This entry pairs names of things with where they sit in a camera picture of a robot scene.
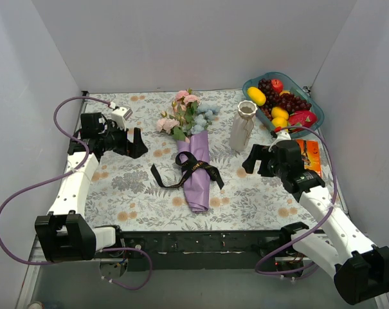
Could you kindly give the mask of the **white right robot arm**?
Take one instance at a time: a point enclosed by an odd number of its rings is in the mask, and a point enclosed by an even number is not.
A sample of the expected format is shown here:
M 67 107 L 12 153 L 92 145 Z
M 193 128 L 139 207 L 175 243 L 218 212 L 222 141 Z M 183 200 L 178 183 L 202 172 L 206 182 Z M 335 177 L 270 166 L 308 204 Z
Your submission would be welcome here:
M 389 248 L 378 247 L 337 207 L 320 176 L 304 167 L 300 146 L 294 140 L 282 140 L 272 146 L 253 145 L 242 166 L 252 173 L 260 161 L 258 174 L 277 176 L 284 189 L 316 220 L 329 238 L 325 241 L 299 222 L 282 228 L 279 248 L 260 262 L 283 252 L 287 256 L 302 253 L 333 279 L 336 290 L 348 304 L 358 304 L 389 292 Z

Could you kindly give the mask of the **black gold-lettered ribbon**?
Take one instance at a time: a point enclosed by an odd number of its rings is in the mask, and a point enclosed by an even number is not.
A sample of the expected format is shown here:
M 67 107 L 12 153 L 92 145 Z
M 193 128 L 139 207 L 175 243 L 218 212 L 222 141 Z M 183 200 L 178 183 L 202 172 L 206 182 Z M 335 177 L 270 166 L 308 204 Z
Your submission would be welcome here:
M 161 176 L 153 164 L 150 171 L 156 181 L 156 183 L 165 189 L 178 189 L 184 185 L 184 183 L 196 172 L 196 170 L 203 169 L 206 171 L 211 181 L 217 182 L 220 189 L 224 187 L 224 182 L 221 178 L 218 168 L 210 165 L 209 163 L 198 160 L 191 152 L 182 151 L 177 154 L 175 163 L 180 166 L 181 172 L 183 173 L 182 178 L 177 184 L 165 185 L 161 179 Z

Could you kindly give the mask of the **pink rose stem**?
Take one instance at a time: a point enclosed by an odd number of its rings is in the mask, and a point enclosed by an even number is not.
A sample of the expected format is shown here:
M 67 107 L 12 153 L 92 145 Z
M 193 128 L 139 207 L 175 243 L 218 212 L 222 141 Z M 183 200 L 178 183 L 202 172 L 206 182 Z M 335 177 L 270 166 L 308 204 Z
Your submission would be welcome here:
M 176 141 L 189 143 L 189 123 L 184 115 L 177 113 L 169 114 L 166 111 L 160 113 L 160 119 L 156 122 L 156 131 L 165 132 Z
M 172 116 L 179 122 L 182 129 L 187 127 L 190 129 L 193 126 L 199 105 L 199 97 L 194 94 L 191 88 L 177 92 L 172 103 Z

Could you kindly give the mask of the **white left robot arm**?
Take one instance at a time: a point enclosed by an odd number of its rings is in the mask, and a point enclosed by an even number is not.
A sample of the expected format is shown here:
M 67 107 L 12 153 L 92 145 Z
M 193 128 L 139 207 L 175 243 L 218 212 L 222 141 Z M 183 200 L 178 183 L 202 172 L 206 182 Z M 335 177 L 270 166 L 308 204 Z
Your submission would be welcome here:
M 119 226 L 92 228 L 84 213 L 89 186 L 106 152 L 137 159 L 148 151 L 140 129 L 134 129 L 132 140 L 128 139 L 126 122 L 131 115 L 131 109 L 125 107 L 116 108 L 109 118 L 101 112 L 81 114 L 80 128 L 68 148 L 66 167 L 70 175 L 62 180 L 47 215 L 35 220 L 35 231 L 47 261 L 91 260 L 102 249 L 113 258 L 124 253 Z

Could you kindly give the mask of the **purple pink wrapping paper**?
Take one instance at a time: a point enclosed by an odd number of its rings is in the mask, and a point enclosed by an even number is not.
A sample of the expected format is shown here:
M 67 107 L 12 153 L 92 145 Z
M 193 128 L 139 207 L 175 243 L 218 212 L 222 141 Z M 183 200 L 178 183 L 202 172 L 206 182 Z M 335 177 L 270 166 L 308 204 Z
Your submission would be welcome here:
M 197 160 L 210 162 L 208 132 L 202 131 L 190 137 L 190 142 L 177 141 L 178 153 L 188 151 Z M 206 212 L 209 209 L 210 176 L 198 168 L 183 185 L 185 199 L 193 213 Z

